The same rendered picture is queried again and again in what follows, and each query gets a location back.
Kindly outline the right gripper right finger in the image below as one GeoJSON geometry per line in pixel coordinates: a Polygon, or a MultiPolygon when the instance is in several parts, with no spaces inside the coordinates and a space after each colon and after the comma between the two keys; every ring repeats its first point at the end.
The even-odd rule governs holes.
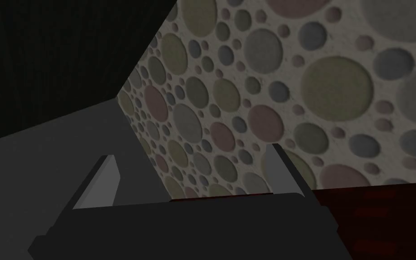
{"type": "Polygon", "coordinates": [[[291,159],[277,143],[266,145],[265,174],[274,194],[298,193],[306,198],[314,196],[291,159]]]}

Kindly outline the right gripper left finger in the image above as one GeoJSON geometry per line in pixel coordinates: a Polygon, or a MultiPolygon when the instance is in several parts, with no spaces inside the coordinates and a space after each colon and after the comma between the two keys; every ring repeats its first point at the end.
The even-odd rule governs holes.
{"type": "Polygon", "coordinates": [[[109,207],[113,205],[120,182],[114,155],[99,158],[71,198],[72,209],[109,207]]]}

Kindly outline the grey door leaf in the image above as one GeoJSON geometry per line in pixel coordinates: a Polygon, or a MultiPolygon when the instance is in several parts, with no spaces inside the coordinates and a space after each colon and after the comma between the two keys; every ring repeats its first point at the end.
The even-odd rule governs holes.
{"type": "Polygon", "coordinates": [[[170,196],[116,99],[0,139],[0,260],[32,260],[46,234],[102,156],[120,173],[115,205],[170,196]]]}

